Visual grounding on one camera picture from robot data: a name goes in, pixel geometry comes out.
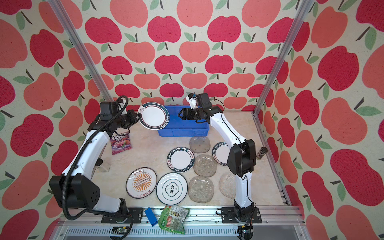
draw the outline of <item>blue rectangular block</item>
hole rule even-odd
[[[156,225],[157,219],[156,219],[155,215],[153,214],[152,209],[150,207],[145,210],[145,214],[147,215],[147,218],[148,218],[149,222],[151,223],[152,227],[154,225]]]
[[[182,108],[189,107],[190,106],[165,106],[169,112],[169,123],[165,128],[158,130],[159,135],[162,137],[207,136],[209,130],[209,124],[207,122],[196,123],[193,120],[182,120],[177,116]]]

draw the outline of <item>plate with orange sunburst design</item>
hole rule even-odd
[[[129,196],[140,199],[151,194],[156,188],[157,175],[148,167],[142,167],[133,171],[126,182],[126,190]]]

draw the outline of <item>plate rim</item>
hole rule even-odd
[[[169,172],[169,173],[166,173],[166,174],[164,174],[164,175],[159,179],[159,181],[160,181],[165,175],[168,175],[168,174],[170,174],[170,173],[177,173],[178,175],[182,176],[182,177],[184,178],[186,184],[187,184],[187,193],[185,194],[185,196],[183,197],[183,199],[182,199],[181,201],[179,201],[178,203],[172,204],[172,205],[176,205],[176,204],[181,203],[181,202],[184,200],[184,198],[187,196],[187,194],[188,194],[188,189],[189,189],[189,188],[188,188],[188,182],[187,182],[186,178],[185,178],[183,175],[181,175],[180,173],[178,173],[178,172]],[[163,202],[160,200],[159,195],[157,194],[157,187],[158,187],[158,186],[159,186],[159,185],[156,184],[156,196],[157,196],[157,199],[158,199],[162,204],[169,205],[169,204],[163,203]]]
[[[127,189],[127,183],[128,183],[129,177],[132,175],[132,173],[134,173],[134,172],[136,172],[137,170],[142,169],[142,168],[148,168],[148,169],[152,170],[152,171],[155,173],[155,176],[156,176],[156,185],[155,185],[155,189],[157,189],[157,174],[156,174],[156,172],[155,172],[152,168],[150,168],[150,167],[139,167],[138,169],[136,169],[136,170],[134,170],[133,172],[131,172],[131,174],[128,176],[128,178],[127,178],[127,180],[126,180],[126,182],[125,182],[125,191],[128,193],[128,195],[129,195],[130,197],[132,197],[132,198],[134,198],[134,199],[143,199],[143,198],[148,197],[149,195],[151,195],[151,194],[153,193],[153,191],[152,191],[152,192],[150,192],[148,195],[146,195],[146,196],[144,196],[144,197],[133,197],[133,196],[132,196],[131,194],[129,194],[129,192],[128,192],[128,189]]]
[[[140,118],[140,123],[141,123],[141,125],[142,125],[143,127],[147,128],[147,129],[149,129],[149,130],[160,130],[160,129],[165,128],[165,127],[168,125],[168,123],[169,123],[169,121],[170,121],[170,115],[169,115],[168,109],[167,109],[164,105],[161,105],[160,103],[157,103],[157,102],[146,102],[146,103],[142,104],[142,105],[139,107],[139,109],[137,110],[137,112],[139,112],[140,108],[143,107],[144,105],[146,105],[146,106],[148,106],[148,105],[155,105],[155,106],[160,107],[160,108],[165,112],[165,114],[166,114],[166,120],[167,120],[167,116],[168,116],[168,122],[167,122],[167,124],[166,124],[164,127],[162,127],[162,128],[159,128],[159,127],[150,127],[150,126],[144,124],[143,121],[142,121],[142,119]]]
[[[176,148],[179,148],[179,147],[175,147],[174,149],[172,149],[171,151],[169,151],[169,153],[168,153],[168,155],[167,155],[167,166],[169,167],[169,164],[168,164],[168,156],[169,156],[169,154],[173,151],[173,150],[175,150]],[[187,147],[184,147],[184,148],[186,148],[186,149],[188,149],[189,151],[191,151],[192,152],[192,154],[193,154],[193,159],[191,159],[191,162],[193,162],[193,164],[190,166],[190,164],[187,166],[187,167],[185,167],[185,168],[183,168],[183,169],[178,169],[178,168],[174,168],[174,169],[177,169],[177,170],[180,170],[180,172],[187,172],[189,169],[191,169],[194,165],[195,165],[195,154],[194,154],[194,152],[191,150],[191,149],[189,149],[189,148],[187,148]],[[169,169],[170,170],[172,170],[172,171],[174,171],[174,172],[177,172],[177,173],[180,173],[179,171],[175,171],[174,169],[172,169],[171,167],[169,167]]]
[[[216,153],[216,150],[217,150],[219,147],[221,147],[221,146],[228,146],[228,144],[227,144],[226,142],[218,142],[218,143],[216,143],[216,144],[214,145],[214,147],[212,148],[212,157],[213,157],[213,158],[215,159],[215,161],[216,161],[218,164],[220,164],[221,166],[228,167],[228,163],[223,163],[223,162],[219,161],[219,160],[217,159],[217,157],[216,157],[216,154],[215,154],[215,153]]]

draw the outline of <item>beige table surface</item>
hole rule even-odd
[[[246,139],[253,139],[256,144],[256,151],[262,147],[260,137],[257,133],[251,113],[225,113],[227,120],[232,126]],[[156,193],[142,199],[134,199],[126,192],[126,181],[132,171],[140,167],[149,167],[153,169],[159,180],[164,174],[172,172],[166,163],[168,153],[175,147],[188,147],[191,137],[160,137],[157,131],[144,128],[139,122],[131,127],[129,134],[132,149],[111,155],[111,144],[108,143],[102,155],[102,159],[111,165],[109,172],[95,171],[92,181],[99,186],[103,194],[116,198],[124,198],[127,206],[161,206],[162,204]],[[210,127],[208,138],[211,143],[211,149],[206,154],[212,154],[213,146],[224,141],[220,134]],[[206,206],[225,206],[233,205],[233,200],[224,196],[218,183],[223,173],[228,172],[228,167],[217,165],[215,175],[210,177],[215,188],[214,196],[207,203],[197,203],[192,201],[188,194],[179,205],[206,205]],[[181,173],[187,183],[197,176],[193,168],[187,172]],[[257,162],[252,172],[252,199],[257,205],[283,205],[279,190],[268,163],[264,156]]]

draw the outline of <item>plate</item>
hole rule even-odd
[[[216,162],[223,166],[228,166],[229,147],[226,142],[219,142],[212,149],[212,156]]]
[[[186,172],[192,168],[195,155],[187,147],[177,147],[169,152],[167,164],[175,172]]]
[[[131,173],[126,182],[126,190],[129,196],[140,199],[151,194],[156,188],[156,183],[155,171],[142,167]]]
[[[162,176],[156,187],[157,198],[166,205],[175,205],[183,201],[187,192],[187,180],[176,172]]]
[[[137,112],[141,114],[140,123],[145,128],[159,130],[169,123],[168,110],[159,103],[144,103]]]

